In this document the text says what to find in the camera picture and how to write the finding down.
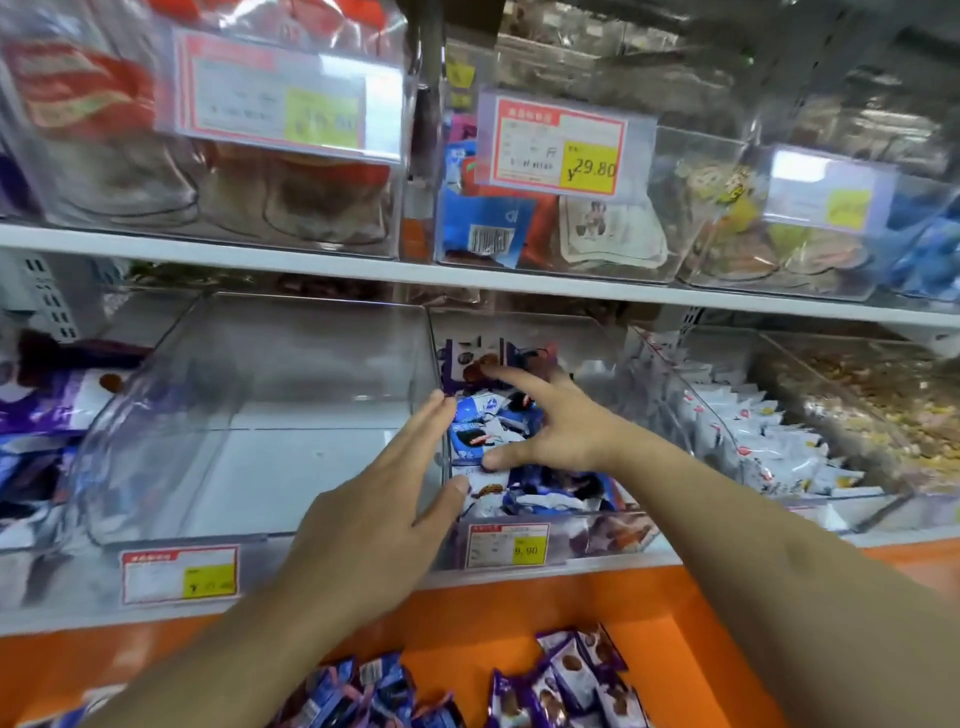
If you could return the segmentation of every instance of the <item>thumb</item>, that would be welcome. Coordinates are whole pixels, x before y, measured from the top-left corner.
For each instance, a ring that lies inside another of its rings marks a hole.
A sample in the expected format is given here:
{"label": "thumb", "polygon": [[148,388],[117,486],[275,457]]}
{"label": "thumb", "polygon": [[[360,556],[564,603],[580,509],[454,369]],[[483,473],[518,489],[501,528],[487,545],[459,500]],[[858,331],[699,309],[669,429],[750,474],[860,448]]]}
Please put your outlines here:
{"label": "thumb", "polygon": [[464,509],[464,498],[467,497],[469,489],[470,482],[465,475],[451,477],[423,511],[415,528],[424,535],[431,548],[436,549],[438,542],[457,520]]}
{"label": "thumb", "polygon": [[534,440],[524,440],[494,448],[483,456],[483,467],[489,471],[506,471],[535,463],[537,458],[534,456],[534,447]]}

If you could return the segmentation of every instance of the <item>yellow price label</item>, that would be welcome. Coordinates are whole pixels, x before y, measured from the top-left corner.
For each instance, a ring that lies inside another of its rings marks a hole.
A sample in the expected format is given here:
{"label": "yellow price label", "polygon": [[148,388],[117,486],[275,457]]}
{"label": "yellow price label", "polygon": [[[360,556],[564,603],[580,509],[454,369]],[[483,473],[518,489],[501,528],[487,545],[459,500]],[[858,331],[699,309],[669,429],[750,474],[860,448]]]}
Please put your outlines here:
{"label": "yellow price label", "polygon": [[469,63],[460,63],[458,61],[446,62],[446,79],[450,85],[455,88],[470,88],[473,86],[473,77],[476,75],[476,68]]}
{"label": "yellow price label", "polygon": [[236,593],[237,570],[235,564],[189,567],[183,572],[184,599],[233,596]]}
{"label": "yellow price label", "polygon": [[578,192],[612,195],[616,187],[616,147],[568,141],[560,167],[560,187]]}
{"label": "yellow price label", "polygon": [[458,111],[469,110],[473,106],[473,97],[468,93],[451,93],[450,105]]}
{"label": "yellow price label", "polygon": [[311,147],[360,146],[360,100],[331,96],[305,88],[288,88],[283,137]]}
{"label": "yellow price label", "polygon": [[833,190],[827,198],[827,222],[837,228],[862,231],[867,226],[873,196],[869,189]]}
{"label": "yellow price label", "polygon": [[546,562],[546,536],[514,538],[514,566],[538,566]]}

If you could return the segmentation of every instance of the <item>empty plastic bin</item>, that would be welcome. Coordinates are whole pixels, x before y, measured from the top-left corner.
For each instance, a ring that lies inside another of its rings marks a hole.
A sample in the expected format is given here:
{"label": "empty plastic bin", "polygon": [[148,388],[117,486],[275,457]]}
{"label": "empty plastic bin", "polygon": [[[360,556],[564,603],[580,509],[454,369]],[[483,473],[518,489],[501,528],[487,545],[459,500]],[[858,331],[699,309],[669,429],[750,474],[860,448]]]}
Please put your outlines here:
{"label": "empty plastic bin", "polygon": [[[423,308],[211,295],[95,423],[70,487],[102,546],[289,535],[438,383]],[[420,509],[444,475],[435,458]]]}

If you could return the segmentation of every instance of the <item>price tag holder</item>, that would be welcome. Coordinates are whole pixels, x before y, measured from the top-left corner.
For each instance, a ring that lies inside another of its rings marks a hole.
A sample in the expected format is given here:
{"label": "price tag holder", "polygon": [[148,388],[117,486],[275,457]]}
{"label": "price tag holder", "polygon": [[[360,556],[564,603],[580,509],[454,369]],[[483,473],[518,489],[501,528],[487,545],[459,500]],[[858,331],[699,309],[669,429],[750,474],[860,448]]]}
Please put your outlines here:
{"label": "price tag holder", "polygon": [[542,566],[549,537],[549,523],[471,525],[467,568]]}
{"label": "price tag holder", "polygon": [[123,551],[121,602],[160,604],[239,594],[239,546]]}
{"label": "price tag holder", "polygon": [[183,28],[171,34],[173,93],[157,99],[162,131],[401,162],[405,94],[399,66]]}
{"label": "price tag holder", "polygon": [[885,230],[898,170],[800,147],[773,152],[763,218],[854,234]]}
{"label": "price tag holder", "polygon": [[608,203],[646,196],[653,117],[484,89],[477,125],[478,175],[489,184]]}

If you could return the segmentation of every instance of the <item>right hand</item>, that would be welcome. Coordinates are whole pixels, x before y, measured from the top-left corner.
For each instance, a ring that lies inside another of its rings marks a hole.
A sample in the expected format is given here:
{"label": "right hand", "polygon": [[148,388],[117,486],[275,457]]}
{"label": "right hand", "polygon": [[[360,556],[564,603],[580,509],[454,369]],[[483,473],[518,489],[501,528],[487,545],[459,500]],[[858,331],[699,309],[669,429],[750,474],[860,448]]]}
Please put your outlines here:
{"label": "right hand", "polygon": [[484,374],[513,384],[546,413],[536,436],[490,450],[484,468],[505,471],[537,464],[568,471],[610,473],[618,469],[625,450],[642,447],[652,433],[597,404],[560,368],[540,378],[513,367],[484,367]]}

